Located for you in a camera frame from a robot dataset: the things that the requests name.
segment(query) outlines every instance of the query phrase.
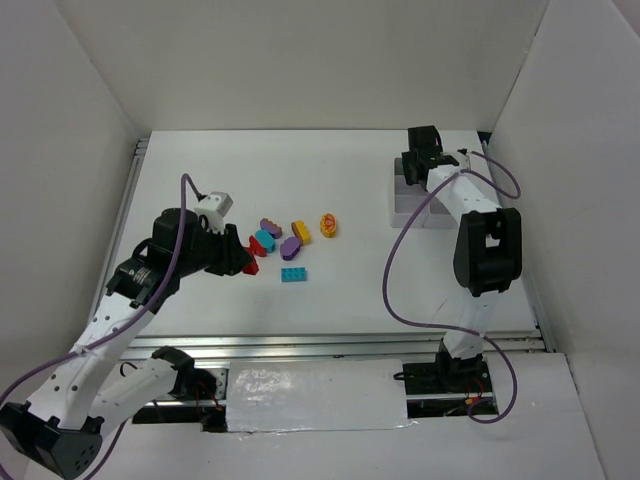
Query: lego brick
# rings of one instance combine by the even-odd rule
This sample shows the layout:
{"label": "lego brick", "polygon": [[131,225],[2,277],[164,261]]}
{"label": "lego brick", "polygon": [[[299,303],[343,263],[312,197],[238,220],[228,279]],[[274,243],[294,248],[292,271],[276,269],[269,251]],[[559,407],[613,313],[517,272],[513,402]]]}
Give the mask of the lego brick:
{"label": "lego brick", "polygon": [[282,280],[283,283],[306,282],[307,269],[305,267],[283,268],[280,271],[280,280]]}
{"label": "lego brick", "polygon": [[298,237],[287,238],[282,245],[280,245],[280,256],[286,261],[293,260],[300,251],[301,245]]}
{"label": "lego brick", "polygon": [[249,250],[251,250],[251,253],[258,257],[267,256],[267,251],[262,245],[260,245],[260,242],[258,242],[258,240],[256,240],[256,237],[254,237],[253,235],[249,237]]}
{"label": "lego brick", "polygon": [[260,228],[266,230],[273,238],[280,238],[282,236],[282,227],[273,223],[268,218],[260,220]]}
{"label": "lego brick", "polygon": [[246,273],[247,275],[255,275],[260,270],[258,266],[258,262],[256,262],[256,258],[253,256],[253,252],[250,248],[244,247],[244,249],[251,254],[251,258],[253,258],[253,262],[242,269],[242,273]]}
{"label": "lego brick", "polygon": [[311,243],[311,234],[302,220],[293,222],[291,224],[291,229],[302,245],[308,245]]}
{"label": "lego brick", "polygon": [[320,232],[327,238],[333,238],[338,231],[338,222],[331,213],[325,213],[320,220]]}
{"label": "lego brick", "polygon": [[276,241],[266,230],[258,230],[255,234],[258,243],[263,246],[267,253],[271,253],[276,249]]}

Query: white wall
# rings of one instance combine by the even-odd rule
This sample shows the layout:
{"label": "white wall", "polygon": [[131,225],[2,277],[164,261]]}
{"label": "white wall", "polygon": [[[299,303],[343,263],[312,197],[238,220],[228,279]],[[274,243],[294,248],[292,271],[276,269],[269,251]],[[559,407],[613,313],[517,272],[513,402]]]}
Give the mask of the white wall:
{"label": "white wall", "polygon": [[620,13],[636,33],[640,34],[640,2],[638,0],[613,0]]}
{"label": "white wall", "polygon": [[[134,141],[51,2],[0,2],[0,65],[4,389],[83,328]],[[3,436],[0,460],[26,468]]]}
{"label": "white wall", "polygon": [[610,479],[638,477],[640,39],[610,0],[552,0],[491,140],[522,182],[525,270]]}
{"label": "white wall", "polygon": [[492,129],[547,0],[57,0],[143,131]]}

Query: purple block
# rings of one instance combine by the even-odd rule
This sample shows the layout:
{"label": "purple block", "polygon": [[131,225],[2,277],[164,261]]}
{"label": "purple block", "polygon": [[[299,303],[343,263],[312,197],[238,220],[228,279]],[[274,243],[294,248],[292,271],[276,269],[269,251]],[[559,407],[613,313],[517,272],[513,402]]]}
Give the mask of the purple block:
{"label": "purple block", "polygon": [[300,251],[300,245],[301,243],[298,237],[287,238],[282,242],[282,245],[280,245],[280,256],[286,261],[293,260]]}
{"label": "purple block", "polygon": [[273,238],[280,238],[282,236],[282,228],[273,223],[268,218],[263,218],[262,220],[260,220],[260,228],[269,232],[269,235],[271,235]]}

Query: cyan block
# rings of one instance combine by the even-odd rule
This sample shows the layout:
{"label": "cyan block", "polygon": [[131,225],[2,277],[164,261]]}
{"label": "cyan block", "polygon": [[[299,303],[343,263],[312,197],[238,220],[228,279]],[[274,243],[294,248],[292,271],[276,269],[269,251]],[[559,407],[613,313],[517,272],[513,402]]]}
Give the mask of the cyan block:
{"label": "cyan block", "polygon": [[256,240],[264,247],[267,253],[271,253],[276,249],[276,241],[266,230],[258,230],[255,234]]}
{"label": "cyan block", "polygon": [[307,281],[307,269],[305,267],[299,268],[283,268],[280,271],[280,279],[283,283],[287,282],[306,282]]}

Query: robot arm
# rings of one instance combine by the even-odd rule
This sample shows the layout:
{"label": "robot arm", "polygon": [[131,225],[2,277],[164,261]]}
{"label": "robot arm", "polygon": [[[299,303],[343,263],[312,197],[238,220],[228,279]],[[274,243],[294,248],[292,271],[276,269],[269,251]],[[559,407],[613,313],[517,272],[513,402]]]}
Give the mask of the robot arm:
{"label": "robot arm", "polygon": [[[446,179],[470,168],[466,150],[443,152],[435,127],[409,129],[409,151],[402,154],[407,184],[433,191]],[[453,267],[458,284],[465,288],[465,306],[457,325],[486,333],[500,293],[522,272],[520,214],[500,208],[468,177],[459,176],[441,190],[440,200],[458,224]],[[488,239],[495,245],[488,245]],[[479,336],[448,331],[437,362],[443,378],[475,372],[482,361]]]}
{"label": "robot arm", "polygon": [[81,475],[98,455],[102,439],[147,402],[169,393],[191,398],[199,385],[215,390],[215,379],[196,369],[185,353],[163,347],[131,375],[101,390],[122,353],[153,319],[180,279],[199,270],[235,275],[253,261],[235,225],[224,225],[231,207],[227,194],[203,196],[195,212],[187,210],[178,262],[159,299],[137,322],[102,345],[91,345],[127,325],[158,291],[176,245],[180,209],[162,212],[152,237],[120,264],[107,292],[72,351],[78,357],[61,365],[20,405],[0,410],[0,428],[13,446],[65,479]]}

